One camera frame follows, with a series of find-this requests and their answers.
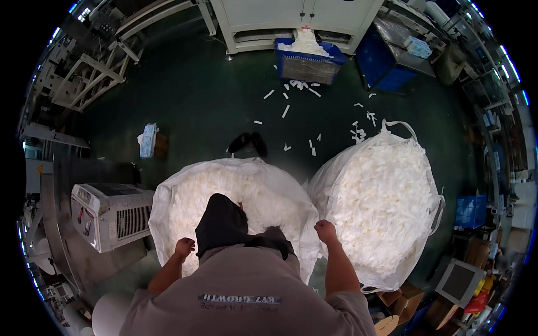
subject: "person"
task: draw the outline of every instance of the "person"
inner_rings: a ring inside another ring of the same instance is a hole
[[[241,205],[212,195],[196,228],[198,270],[181,277],[196,246],[180,239],[147,290],[135,293],[120,335],[376,334],[332,223],[315,225],[329,251],[326,300],[301,281],[299,261],[280,228],[256,235],[247,229]]]

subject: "air conditioner unit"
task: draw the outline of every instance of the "air conditioner unit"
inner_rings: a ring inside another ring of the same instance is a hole
[[[75,184],[73,225],[99,253],[111,251],[150,234],[153,194],[128,184]]]

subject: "pair of black slippers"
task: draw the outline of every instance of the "pair of black slippers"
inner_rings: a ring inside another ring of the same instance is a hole
[[[228,147],[228,152],[235,153],[236,151],[248,145],[249,142],[252,142],[254,148],[256,148],[256,152],[258,152],[258,154],[262,158],[267,157],[267,146],[265,145],[265,142],[261,139],[261,135],[258,132],[253,132],[252,134],[241,134],[240,136],[235,138],[234,141],[232,141],[232,143]]]

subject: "fist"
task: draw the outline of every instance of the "fist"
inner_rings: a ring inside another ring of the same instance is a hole
[[[194,240],[191,238],[181,238],[175,244],[175,253],[182,259],[185,259],[191,252],[194,251],[195,247],[196,245],[194,244]]]
[[[316,229],[317,236],[320,237],[320,240],[325,244],[329,245],[338,242],[335,226],[328,220],[322,219],[318,221],[314,226],[314,229]]]

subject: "white bulk bag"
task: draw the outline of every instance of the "white bulk bag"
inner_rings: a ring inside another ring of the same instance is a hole
[[[412,138],[403,139],[401,137],[398,137],[397,135],[391,134],[387,130],[386,126],[392,126],[395,124],[403,124],[404,126],[406,126],[407,129],[411,132]],[[362,153],[365,153],[366,148],[370,144],[377,145],[379,143],[383,143],[387,145],[405,144],[408,146],[416,146],[416,148],[423,150],[421,147],[418,146],[418,143],[416,142],[415,132],[407,123],[404,123],[401,121],[393,121],[393,122],[388,123],[386,120],[383,120],[381,124],[381,132],[378,135],[371,137],[360,144],[351,146],[345,149],[344,151],[342,151],[341,153],[337,154],[334,158],[332,158],[327,163],[325,163],[317,171],[312,181],[306,187],[312,201],[314,202],[314,205],[317,207],[320,213],[320,218],[325,218],[328,221],[335,224],[336,232],[339,239],[342,239],[343,235],[349,237],[350,235],[353,235],[353,232],[343,232],[343,224],[339,223],[338,219],[335,219],[335,215],[336,217],[340,219],[351,218],[352,216],[355,217],[355,215],[357,215],[357,217],[360,217],[361,215],[360,213],[353,213],[351,209],[349,210],[348,213],[338,213],[338,214],[335,213],[337,202],[349,203],[350,199],[352,201],[355,199],[353,195],[340,195],[339,194],[340,188],[343,188],[342,187],[343,184],[341,185],[343,177],[348,172],[348,167],[350,165],[350,162],[352,162],[355,158],[358,158],[358,160],[361,160],[359,156]],[[439,222],[442,217],[442,212],[445,207],[444,197],[440,196],[437,193],[437,188],[435,187],[435,181],[434,181],[433,175],[431,174],[431,166],[429,164],[428,158],[426,157],[425,154],[418,154],[418,155],[422,156],[422,158],[421,159],[419,158],[419,160],[423,160],[422,162],[420,162],[420,164],[421,164],[421,167],[423,167],[425,170],[425,176],[427,180],[427,182],[425,182],[426,186],[424,190],[428,190],[427,186],[429,186],[430,190],[428,191],[431,192],[431,194],[428,193],[430,197],[428,198],[429,202],[427,203],[428,205],[431,204],[431,207],[428,206],[429,212],[423,213],[423,218],[424,218],[423,225],[427,225],[427,227],[426,229],[423,229],[424,227],[421,226],[425,234],[420,236],[420,238],[417,238],[417,240],[415,240],[415,243],[410,242],[410,244],[413,244],[410,246],[410,250],[409,250],[410,254],[398,264],[398,266],[395,269],[395,272],[392,273],[391,275],[387,276],[385,274],[385,276],[381,276],[380,273],[376,271],[376,269],[372,269],[370,267],[364,267],[364,266],[361,267],[359,263],[354,263],[353,266],[357,273],[357,277],[359,278],[359,281],[362,284],[364,284],[363,288],[367,288],[367,287],[377,288],[376,290],[373,290],[370,292],[394,291],[400,288],[400,286],[407,279],[407,277],[409,276],[409,274],[415,267],[416,263],[418,262],[420,255],[422,254],[422,251],[424,250],[424,246],[426,245],[428,236],[434,234],[439,226]],[[364,160],[365,161],[363,162],[368,163],[368,160],[371,160],[371,159],[364,159]],[[378,199],[376,199],[376,202],[381,202],[381,204],[383,204],[383,201],[384,200],[382,199],[382,197],[378,197]],[[428,234],[428,228],[431,228],[432,223],[434,222],[437,213],[438,213],[438,216],[437,216],[437,221],[435,223],[435,227],[433,229],[430,229],[430,232]],[[350,231],[351,228],[349,228],[349,226],[351,225],[352,227],[355,227],[356,231],[358,231],[357,229],[358,225],[363,225],[362,224],[363,222],[364,221],[361,221],[361,223],[351,223],[351,224],[346,223],[346,226],[347,226],[346,230]],[[393,236],[392,238],[399,239],[397,235]],[[369,243],[368,241],[361,242],[360,237],[358,237],[355,241],[357,243],[360,242],[361,244]],[[327,258],[328,256],[327,246],[323,243],[321,243],[320,252],[323,256]],[[353,262],[353,259],[355,256],[349,255],[349,257]],[[371,258],[372,260],[374,260],[376,258],[379,258],[379,256],[371,255],[371,256],[368,256],[368,258]]]
[[[196,240],[195,229],[214,193],[242,202],[249,234],[280,225],[301,264],[301,279],[308,283],[320,250],[316,207],[293,177],[260,158],[195,163],[157,186],[149,226],[162,266],[179,239]],[[183,276],[198,268],[196,252],[197,248],[183,264]]]

